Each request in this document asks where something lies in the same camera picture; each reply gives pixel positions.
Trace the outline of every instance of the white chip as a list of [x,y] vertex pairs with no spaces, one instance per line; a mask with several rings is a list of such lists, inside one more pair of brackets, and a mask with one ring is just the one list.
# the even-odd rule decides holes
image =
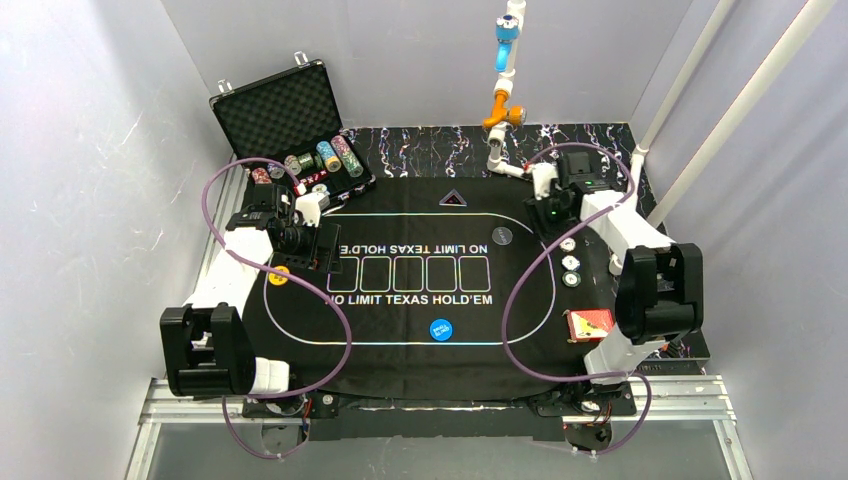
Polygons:
[[559,244],[559,248],[565,253],[573,252],[577,248],[577,242],[573,238],[566,238]]
[[580,268],[580,260],[574,255],[566,255],[562,259],[562,266],[568,271],[575,271]]

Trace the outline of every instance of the poker table mat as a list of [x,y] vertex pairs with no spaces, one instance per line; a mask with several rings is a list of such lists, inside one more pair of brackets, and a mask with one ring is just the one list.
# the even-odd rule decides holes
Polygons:
[[[440,205],[454,189],[467,206]],[[341,226],[343,272],[293,273],[341,307],[354,347],[344,369],[322,390],[430,400],[503,400],[549,390],[551,383],[525,375],[509,361],[500,338],[509,293],[543,250],[522,203],[530,195],[532,184],[502,177],[383,179],[323,218]],[[511,232],[508,244],[493,240],[498,227]],[[563,312],[614,304],[606,245],[589,229],[575,240],[580,285],[562,283],[564,254],[557,249],[530,276],[510,315],[517,357],[553,375],[585,373],[583,355],[595,345],[568,341]],[[344,351],[341,323],[303,288],[268,280],[259,275],[244,310],[256,355],[284,360],[298,384],[313,383]],[[431,335],[437,319],[452,325],[446,341]]]

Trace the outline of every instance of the orange joint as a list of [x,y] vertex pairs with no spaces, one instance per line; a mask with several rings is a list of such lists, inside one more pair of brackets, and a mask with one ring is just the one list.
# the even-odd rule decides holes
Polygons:
[[495,92],[495,104],[492,106],[492,116],[483,120],[483,128],[492,128],[503,121],[509,122],[513,127],[524,123],[524,108],[515,106],[507,110],[504,106],[507,100],[509,100],[509,94],[506,90]]

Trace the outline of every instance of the white wall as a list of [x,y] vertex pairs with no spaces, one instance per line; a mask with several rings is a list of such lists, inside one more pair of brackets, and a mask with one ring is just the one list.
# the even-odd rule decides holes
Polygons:
[[[661,196],[801,8],[740,1],[646,168]],[[704,331],[756,478],[844,478],[848,4],[667,219],[705,254]]]
[[0,477],[121,478],[226,140],[158,1],[2,1],[0,72]]
[[[690,2],[528,1],[514,101],[531,123],[629,120]],[[163,3],[210,92],[304,50],[327,62],[348,127],[473,125],[492,108],[506,0]]]
[[642,92],[642,97],[630,116],[630,130],[636,143],[642,143],[651,121],[657,114],[680,68],[692,52],[692,47],[704,30],[704,26],[715,10],[718,0],[694,0],[671,37],[651,80]]

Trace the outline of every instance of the black foam lining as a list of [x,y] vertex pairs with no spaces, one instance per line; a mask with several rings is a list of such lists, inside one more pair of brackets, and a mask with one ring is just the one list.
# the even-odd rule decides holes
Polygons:
[[219,95],[210,104],[239,158],[283,160],[314,148],[342,126],[320,61]]

